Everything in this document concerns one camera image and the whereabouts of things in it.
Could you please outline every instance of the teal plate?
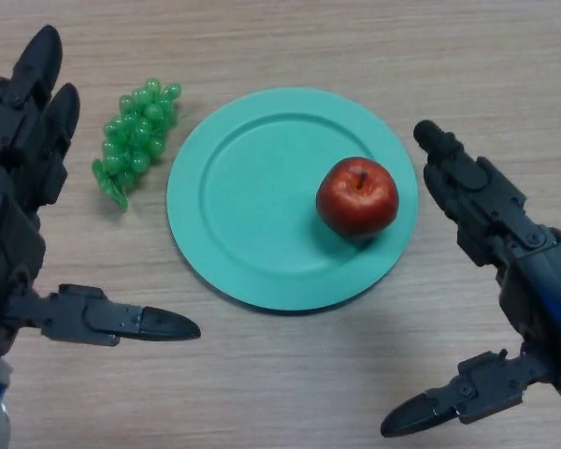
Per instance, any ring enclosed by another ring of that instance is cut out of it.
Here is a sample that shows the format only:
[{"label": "teal plate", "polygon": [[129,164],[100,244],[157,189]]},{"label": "teal plate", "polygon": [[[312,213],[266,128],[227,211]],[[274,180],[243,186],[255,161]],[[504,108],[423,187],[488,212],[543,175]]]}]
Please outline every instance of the teal plate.
[{"label": "teal plate", "polygon": [[[340,159],[365,156],[399,192],[393,223],[366,247],[319,218],[316,191]],[[271,311],[312,311],[356,297],[405,251],[418,188],[391,129],[353,101],[277,88],[214,112],[184,142],[168,180],[173,237],[194,271],[231,298]]]}]

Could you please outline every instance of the grape bunch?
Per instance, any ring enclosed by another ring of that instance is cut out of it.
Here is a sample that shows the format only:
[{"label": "grape bunch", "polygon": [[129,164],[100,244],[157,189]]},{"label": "grape bunch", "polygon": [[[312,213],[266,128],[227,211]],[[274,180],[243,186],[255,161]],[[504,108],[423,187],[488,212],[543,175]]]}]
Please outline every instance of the grape bunch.
[{"label": "grape bunch", "polygon": [[102,191],[123,210],[126,192],[165,151],[168,131],[177,125],[180,91],[178,83],[162,89],[159,80],[150,78],[120,97],[120,114],[104,125],[103,158],[95,159],[92,169]]}]

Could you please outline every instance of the apple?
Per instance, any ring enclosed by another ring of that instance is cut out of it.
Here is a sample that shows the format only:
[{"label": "apple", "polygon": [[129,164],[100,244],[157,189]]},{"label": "apple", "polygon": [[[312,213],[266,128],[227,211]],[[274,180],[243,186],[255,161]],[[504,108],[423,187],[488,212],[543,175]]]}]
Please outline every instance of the apple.
[{"label": "apple", "polygon": [[372,239],[396,217],[399,193],[378,162],[348,157],[324,177],[316,194],[323,222],[345,239]]}]

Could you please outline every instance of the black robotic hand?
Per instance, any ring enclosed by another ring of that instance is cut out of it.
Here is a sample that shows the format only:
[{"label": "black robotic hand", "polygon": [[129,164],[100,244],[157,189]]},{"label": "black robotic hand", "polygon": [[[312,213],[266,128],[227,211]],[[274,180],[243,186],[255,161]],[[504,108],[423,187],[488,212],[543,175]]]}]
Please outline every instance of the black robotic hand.
[{"label": "black robotic hand", "polygon": [[45,26],[29,42],[10,79],[0,78],[0,356],[21,327],[53,340],[113,346],[121,337],[188,340],[199,327],[171,311],[110,302],[98,288],[63,284],[41,298],[34,281],[46,244],[38,210],[58,199],[64,159],[79,119],[78,91],[65,84],[52,98],[63,48]]},{"label": "black robotic hand", "polygon": [[496,268],[499,305],[523,339],[520,355],[488,352],[459,364],[447,385],[406,401],[384,419],[384,437],[455,417],[469,424],[522,402],[535,383],[561,395],[561,231],[533,223],[525,196],[487,159],[473,160],[453,133],[430,121],[413,135],[428,154],[424,182],[457,225],[457,243],[478,267]]}]

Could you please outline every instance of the table surface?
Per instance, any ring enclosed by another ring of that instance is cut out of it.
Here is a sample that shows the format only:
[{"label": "table surface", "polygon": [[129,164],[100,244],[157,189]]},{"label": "table surface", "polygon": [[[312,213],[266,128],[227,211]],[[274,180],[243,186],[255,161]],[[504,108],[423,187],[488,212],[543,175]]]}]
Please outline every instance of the table surface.
[{"label": "table surface", "polygon": [[[98,285],[113,300],[185,314],[203,337],[112,349],[23,331],[7,355],[12,448],[561,447],[561,398],[548,386],[473,426],[398,440],[379,432],[394,406],[445,384],[459,361],[519,347],[494,271],[467,259],[424,188],[411,131],[424,118],[453,130],[511,176],[535,221],[561,228],[561,0],[1,0],[0,76],[45,23],[64,42],[59,85],[78,87],[82,111],[68,182],[41,212],[38,291]],[[151,76],[183,84],[187,117],[120,215],[90,166],[118,97]],[[375,111],[421,186],[396,269],[348,306],[298,318],[209,291],[180,261],[165,218],[167,174],[192,129],[227,101],[279,85]]]}]

